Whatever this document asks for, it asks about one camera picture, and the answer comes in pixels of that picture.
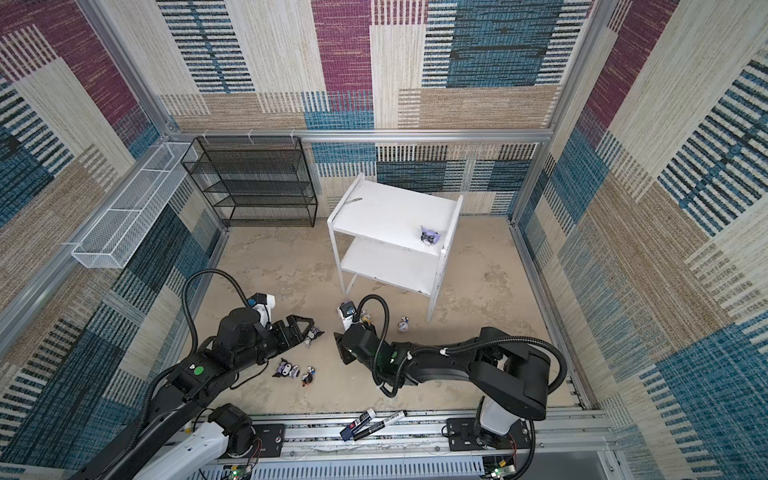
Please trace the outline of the purple hood Kuromi figure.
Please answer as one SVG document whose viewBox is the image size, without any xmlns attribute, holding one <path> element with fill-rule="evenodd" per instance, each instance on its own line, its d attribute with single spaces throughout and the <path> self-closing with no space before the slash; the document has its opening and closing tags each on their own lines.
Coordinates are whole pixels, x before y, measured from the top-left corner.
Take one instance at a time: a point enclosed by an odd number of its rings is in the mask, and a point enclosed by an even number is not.
<svg viewBox="0 0 768 480">
<path fill-rule="evenodd" d="M 421 227 L 420 241 L 427 246 L 435 246 L 442 238 L 440 232 L 428 229 L 424 226 Z"/>
</svg>

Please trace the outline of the striped purple Kuromi figure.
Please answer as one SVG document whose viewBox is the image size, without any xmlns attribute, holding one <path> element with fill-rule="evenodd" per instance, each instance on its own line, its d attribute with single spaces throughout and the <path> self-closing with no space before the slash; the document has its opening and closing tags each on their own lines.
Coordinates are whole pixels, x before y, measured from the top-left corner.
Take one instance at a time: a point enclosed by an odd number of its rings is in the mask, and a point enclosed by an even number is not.
<svg viewBox="0 0 768 480">
<path fill-rule="evenodd" d="M 320 330 L 319 328 L 317 328 L 317 327 L 310 327 L 308 332 L 306 333 L 304 344 L 307 347 L 310 347 L 312 342 L 314 340 L 316 340 L 317 338 L 319 338 L 320 336 L 322 336 L 323 334 L 324 334 L 324 332 L 322 330 Z"/>
</svg>

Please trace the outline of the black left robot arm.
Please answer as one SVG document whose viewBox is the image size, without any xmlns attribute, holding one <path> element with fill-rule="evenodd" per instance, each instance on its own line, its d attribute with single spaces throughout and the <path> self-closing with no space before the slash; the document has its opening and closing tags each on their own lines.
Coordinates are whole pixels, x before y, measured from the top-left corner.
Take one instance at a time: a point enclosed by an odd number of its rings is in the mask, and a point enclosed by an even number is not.
<svg viewBox="0 0 768 480">
<path fill-rule="evenodd" d="M 187 303 L 191 283 L 205 274 L 219 275 L 238 294 L 242 306 L 219 323 L 217 334 L 199 341 Z M 246 296 L 232 275 L 200 270 L 182 288 L 182 310 L 191 328 L 191 352 L 150 382 L 141 409 L 101 452 L 77 470 L 74 479 L 131 479 L 166 442 L 196 419 L 219 394 L 238 384 L 239 374 L 265 365 L 306 341 L 313 319 L 289 315 L 273 322 L 268 296 Z"/>
</svg>

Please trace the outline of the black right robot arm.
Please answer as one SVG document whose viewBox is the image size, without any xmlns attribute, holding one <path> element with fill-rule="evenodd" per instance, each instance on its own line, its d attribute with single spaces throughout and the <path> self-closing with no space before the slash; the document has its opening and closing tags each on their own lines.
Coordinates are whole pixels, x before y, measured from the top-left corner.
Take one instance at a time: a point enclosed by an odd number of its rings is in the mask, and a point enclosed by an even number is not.
<svg viewBox="0 0 768 480">
<path fill-rule="evenodd" d="M 343 363 L 357 361 L 368 368 L 386 397 L 430 381 L 469 382 L 484 394 L 475 420 L 478 435 L 502 437 L 518 422 L 546 418 L 548 397 L 568 374 L 565 356 L 554 345 L 495 327 L 484 327 L 478 336 L 450 345 L 388 343 L 388 305 L 376 294 L 365 296 L 360 305 L 369 301 L 382 306 L 382 332 L 362 319 L 360 306 L 347 301 L 338 308 L 344 331 L 334 339 Z"/>
</svg>

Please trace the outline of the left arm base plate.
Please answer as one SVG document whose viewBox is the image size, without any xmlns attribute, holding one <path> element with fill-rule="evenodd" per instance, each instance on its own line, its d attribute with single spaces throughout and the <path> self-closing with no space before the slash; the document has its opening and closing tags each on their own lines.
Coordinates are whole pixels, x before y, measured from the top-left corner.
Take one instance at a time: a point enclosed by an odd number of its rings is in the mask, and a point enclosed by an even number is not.
<svg viewBox="0 0 768 480">
<path fill-rule="evenodd" d="M 251 462 L 281 456 L 286 430 L 284 424 L 255 423 L 252 429 L 254 430 L 254 450 L 248 457 Z"/>
</svg>

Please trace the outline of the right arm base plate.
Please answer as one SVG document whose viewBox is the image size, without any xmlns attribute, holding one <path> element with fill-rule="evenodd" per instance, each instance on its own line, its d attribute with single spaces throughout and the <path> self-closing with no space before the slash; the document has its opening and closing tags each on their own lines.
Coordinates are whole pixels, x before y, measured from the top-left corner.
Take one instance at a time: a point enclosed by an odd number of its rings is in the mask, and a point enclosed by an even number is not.
<svg viewBox="0 0 768 480">
<path fill-rule="evenodd" d="M 506 434 L 495 434 L 481 429 L 471 418 L 449 418 L 441 429 L 452 452 L 528 449 L 532 445 L 534 432 L 527 421 L 518 420 Z"/>
</svg>

